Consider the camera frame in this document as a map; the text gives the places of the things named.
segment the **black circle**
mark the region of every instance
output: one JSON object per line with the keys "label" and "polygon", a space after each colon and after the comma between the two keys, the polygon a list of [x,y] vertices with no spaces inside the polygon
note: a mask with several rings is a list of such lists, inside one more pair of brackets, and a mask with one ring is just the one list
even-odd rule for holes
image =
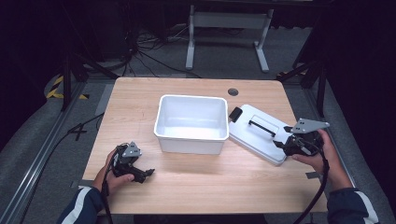
{"label": "black circle", "polygon": [[235,88],[228,89],[228,94],[230,94],[231,96],[236,96],[238,93],[238,90]]}

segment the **silver metal part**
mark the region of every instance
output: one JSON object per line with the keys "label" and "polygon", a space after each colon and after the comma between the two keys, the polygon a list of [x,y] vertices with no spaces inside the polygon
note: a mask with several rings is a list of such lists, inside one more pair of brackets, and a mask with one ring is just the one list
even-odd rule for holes
{"label": "silver metal part", "polygon": [[114,167],[116,167],[116,165],[117,165],[117,161],[119,160],[119,154],[116,154],[115,156],[114,156],[114,161],[113,161],[113,166]]}
{"label": "silver metal part", "polygon": [[312,155],[312,152],[308,149],[306,149],[306,147],[301,147],[301,150],[308,156]]}
{"label": "silver metal part", "polygon": [[317,129],[330,127],[328,122],[316,121],[312,119],[299,119],[294,127],[290,130],[291,133],[311,133]]}
{"label": "silver metal part", "polygon": [[125,149],[122,157],[139,157],[142,155],[140,148],[134,142],[131,142],[129,146]]}

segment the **wooden table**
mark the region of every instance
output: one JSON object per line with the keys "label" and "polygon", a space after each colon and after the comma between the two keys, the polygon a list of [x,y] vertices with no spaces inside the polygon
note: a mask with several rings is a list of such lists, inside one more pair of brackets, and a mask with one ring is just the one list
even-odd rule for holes
{"label": "wooden table", "polygon": [[[228,89],[239,91],[231,96]],[[307,179],[310,166],[287,158],[274,166],[231,139],[219,155],[162,152],[154,123],[164,94],[222,97],[229,113],[253,105],[289,125],[296,119],[278,81],[120,77],[107,105],[93,145],[84,180],[93,180],[107,154],[134,141],[143,155],[134,164],[155,168],[144,184],[133,182],[109,197],[114,214],[248,214],[301,213],[318,191],[317,178]],[[312,211],[327,211],[326,198]]]}

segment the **dark background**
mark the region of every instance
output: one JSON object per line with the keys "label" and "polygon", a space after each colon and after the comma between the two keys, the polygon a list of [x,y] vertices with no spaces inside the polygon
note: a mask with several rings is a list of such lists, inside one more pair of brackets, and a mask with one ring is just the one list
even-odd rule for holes
{"label": "dark background", "polygon": [[[49,2],[1,3],[0,148],[46,103],[44,87],[62,69],[65,52],[78,52],[97,62],[122,58],[133,47],[141,27],[164,37],[166,28],[186,22],[189,12],[188,6],[148,7],[125,1],[79,4],[70,0],[62,6],[57,1]],[[315,26],[298,63],[324,62],[347,124],[395,213],[393,7],[389,2],[374,0],[335,1],[332,5],[323,11],[279,10],[272,25],[275,28]],[[69,35],[62,35],[60,30]]]}

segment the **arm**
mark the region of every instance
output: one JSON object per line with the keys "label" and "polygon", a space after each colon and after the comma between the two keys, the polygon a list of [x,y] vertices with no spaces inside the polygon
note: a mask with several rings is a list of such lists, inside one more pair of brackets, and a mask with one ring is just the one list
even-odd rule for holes
{"label": "arm", "polygon": [[[95,223],[97,213],[104,208],[101,198],[102,182],[105,178],[106,169],[111,161],[115,149],[107,155],[105,166],[93,180],[92,188],[79,189],[73,200],[64,209],[57,223]],[[115,177],[113,172],[108,172],[107,184],[109,193],[115,192],[117,187],[134,180],[133,175]]]}
{"label": "arm", "polygon": [[[327,203],[329,223],[379,223],[370,200],[353,188],[329,135],[323,130],[318,132],[323,139],[323,151],[330,165],[328,180],[332,185],[332,192]],[[319,154],[313,157],[294,154],[292,157],[323,174],[323,161]]]}

